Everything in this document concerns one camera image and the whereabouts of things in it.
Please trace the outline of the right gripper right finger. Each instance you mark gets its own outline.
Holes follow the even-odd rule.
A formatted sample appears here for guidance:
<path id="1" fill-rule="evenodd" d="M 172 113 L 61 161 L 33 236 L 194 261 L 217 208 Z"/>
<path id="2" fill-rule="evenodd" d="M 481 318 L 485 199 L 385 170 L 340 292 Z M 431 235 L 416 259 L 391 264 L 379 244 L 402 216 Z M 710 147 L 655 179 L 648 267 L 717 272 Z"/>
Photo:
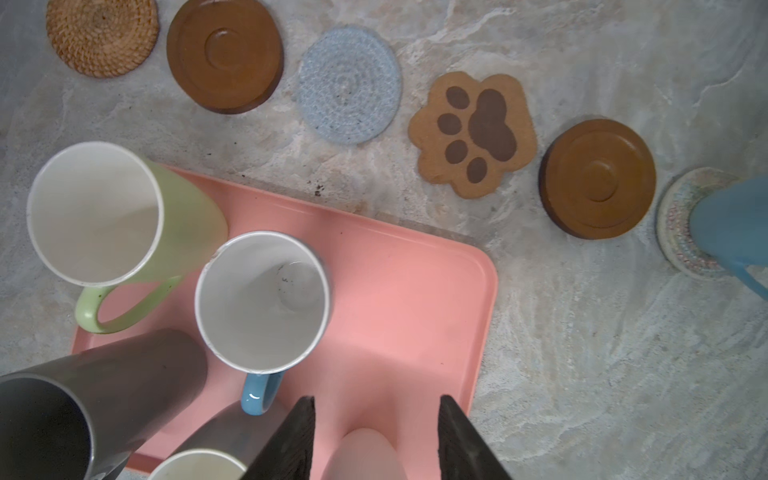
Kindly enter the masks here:
<path id="1" fill-rule="evenodd" d="M 442 480 L 512 479 L 450 395 L 440 398 L 437 431 Z"/>

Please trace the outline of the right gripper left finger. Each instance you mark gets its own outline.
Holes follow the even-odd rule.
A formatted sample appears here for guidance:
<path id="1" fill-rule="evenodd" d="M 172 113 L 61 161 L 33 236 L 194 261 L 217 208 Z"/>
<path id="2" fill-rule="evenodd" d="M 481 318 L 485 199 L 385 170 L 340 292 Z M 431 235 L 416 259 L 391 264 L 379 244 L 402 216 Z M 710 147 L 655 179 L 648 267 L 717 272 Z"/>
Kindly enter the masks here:
<path id="1" fill-rule="evenodd" d="M 315 427 L 315 398 L 303 396 L 295 403 L 241 479 L 309 479 Z"/>

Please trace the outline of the blue floral mug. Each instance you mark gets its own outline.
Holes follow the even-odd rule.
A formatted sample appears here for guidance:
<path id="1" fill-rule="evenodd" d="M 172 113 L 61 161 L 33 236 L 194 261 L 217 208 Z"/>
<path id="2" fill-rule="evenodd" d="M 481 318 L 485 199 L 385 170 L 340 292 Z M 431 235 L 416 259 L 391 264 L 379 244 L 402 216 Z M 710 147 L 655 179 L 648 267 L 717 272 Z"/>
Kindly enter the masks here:
<path id="1" fill-rule="evenodd" d="M 203 268 L 194 310 L 205 344 L 246 375 L 242 410 L 260 416 L 273 404 L 285 372 L 322 339 L 332 289 L 323 262 L 304 242 L 254 231 L 227 241 Z"/>

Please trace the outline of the dark grey mug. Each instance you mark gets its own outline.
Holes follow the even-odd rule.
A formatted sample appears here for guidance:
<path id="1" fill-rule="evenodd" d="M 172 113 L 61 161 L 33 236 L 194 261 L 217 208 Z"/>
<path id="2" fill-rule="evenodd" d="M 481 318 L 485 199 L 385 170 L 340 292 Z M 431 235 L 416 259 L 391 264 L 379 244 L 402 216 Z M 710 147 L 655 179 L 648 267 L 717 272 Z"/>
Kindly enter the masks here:
<path id="1" fill-rule="evenodd" d="M 161 329 L 2 376 L 2 478 L 116 478 L 207 371 L 196 340 Z"/>

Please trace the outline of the multicolour woven round coaster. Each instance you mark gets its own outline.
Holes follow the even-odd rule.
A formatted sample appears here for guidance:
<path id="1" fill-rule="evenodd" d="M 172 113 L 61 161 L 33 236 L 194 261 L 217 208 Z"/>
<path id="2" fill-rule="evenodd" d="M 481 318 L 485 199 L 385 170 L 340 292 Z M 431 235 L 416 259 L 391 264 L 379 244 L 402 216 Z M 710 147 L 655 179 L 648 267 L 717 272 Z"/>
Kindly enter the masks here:
<path id="1" fill-rule="evenodd" d="M 698 280 L 719 280 L 730 275 L 695 244 L 689 219 L 705 197 L 740 181 L 732 173 L 700 167 L 681 175 L 666 190 L 657 210 L 656 235 L 666 259 L 678 270 Z"/>

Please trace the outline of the brown wooden coaster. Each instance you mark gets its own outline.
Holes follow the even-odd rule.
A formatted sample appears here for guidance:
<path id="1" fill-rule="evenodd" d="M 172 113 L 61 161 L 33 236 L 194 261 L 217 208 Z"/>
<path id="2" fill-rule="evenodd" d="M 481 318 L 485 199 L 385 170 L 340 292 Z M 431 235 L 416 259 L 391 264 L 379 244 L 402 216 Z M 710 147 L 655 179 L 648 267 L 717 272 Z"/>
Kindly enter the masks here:
<path id="1" fill-rule="evenodd" d="M 566 233 L 610 239 L 632 230 L 646 215 L 656 190 L 653 156 L 628 126 L 590 119 L 561 134 L 539 172 L 542 204 Z"/>
<path id="2" fill-rule="evenodd" d="M 259 1 L 187 1 L 167 35 L 167 60 L 198 105 L 239 114 L 265 103 L 284 69 L 276 21 Z"/>

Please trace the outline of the green mug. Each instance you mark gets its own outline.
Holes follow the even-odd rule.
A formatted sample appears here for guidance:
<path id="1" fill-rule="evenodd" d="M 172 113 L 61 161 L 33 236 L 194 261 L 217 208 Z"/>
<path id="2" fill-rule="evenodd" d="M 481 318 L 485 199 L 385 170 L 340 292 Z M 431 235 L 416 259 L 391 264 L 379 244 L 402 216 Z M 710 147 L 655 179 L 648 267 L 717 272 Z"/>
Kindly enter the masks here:
<path id="1" fill-rule="evenodd" d="M 26 220 L 43 263 L 82 287 L 75 319 L 92 334 L 144 319 L 229 237 L 224 213 L 206 193 L 103 141 L 69 146 L 44 164 Z"/>

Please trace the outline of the cork paw print coaster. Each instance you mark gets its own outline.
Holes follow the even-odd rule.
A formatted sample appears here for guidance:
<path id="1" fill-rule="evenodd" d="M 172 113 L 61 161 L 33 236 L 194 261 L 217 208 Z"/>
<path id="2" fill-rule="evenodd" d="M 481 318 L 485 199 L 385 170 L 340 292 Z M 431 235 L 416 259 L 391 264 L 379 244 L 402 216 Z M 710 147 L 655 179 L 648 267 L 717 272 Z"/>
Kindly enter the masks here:
<path id="1" fill-rule="evenodd" d="M 494 192 L 538 149 L 523 86 L 506 74 L 482 81 L 463 71 L 440 76 L 411 118 L 408 136 L 420 150 L 421 177 L 450 185 L 464 199 Z"/>

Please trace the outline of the light blue mug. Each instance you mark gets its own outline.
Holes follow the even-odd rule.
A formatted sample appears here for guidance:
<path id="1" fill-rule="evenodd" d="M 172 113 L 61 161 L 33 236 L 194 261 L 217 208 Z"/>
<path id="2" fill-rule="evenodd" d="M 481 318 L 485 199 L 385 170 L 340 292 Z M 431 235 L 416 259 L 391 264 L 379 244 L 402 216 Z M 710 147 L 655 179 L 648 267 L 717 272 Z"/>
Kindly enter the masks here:
<path id="1" fill-rule="evenodd" d="M 703 198 L 693 208 L 694 243 L 762 299 L 767 287 L 748 271 L 767 264 L 767 178 L 745 180 Z"/>

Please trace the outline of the blue woven round coaster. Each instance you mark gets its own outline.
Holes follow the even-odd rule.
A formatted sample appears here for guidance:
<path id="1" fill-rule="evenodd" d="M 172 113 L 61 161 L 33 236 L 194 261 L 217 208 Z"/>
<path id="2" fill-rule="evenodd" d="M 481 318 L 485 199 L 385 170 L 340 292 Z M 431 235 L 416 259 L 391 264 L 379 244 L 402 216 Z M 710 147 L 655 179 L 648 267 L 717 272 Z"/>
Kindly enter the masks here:
<path id="1" fill-rule="evenodd" d="M 325 32 L 304 53 L 297 101 L 310 131 L 342 145 L 380 135 L 397 113 L 402 74 L 389 44 L 357 25 Z"/>

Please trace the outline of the woven rattan coaster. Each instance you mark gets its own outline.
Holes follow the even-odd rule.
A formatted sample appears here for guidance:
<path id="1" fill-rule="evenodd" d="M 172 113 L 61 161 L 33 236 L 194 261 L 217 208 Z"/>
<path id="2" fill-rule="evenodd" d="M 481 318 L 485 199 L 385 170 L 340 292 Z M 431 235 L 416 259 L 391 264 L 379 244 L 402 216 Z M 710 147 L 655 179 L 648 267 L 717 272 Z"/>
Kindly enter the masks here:
<path id="1" fill-rule="evenodd" d="M 50 0 L 45 20 L 57 56 L 93 78 L 114 78 L 139 67 L 160 30 L 154 0 Z"/>

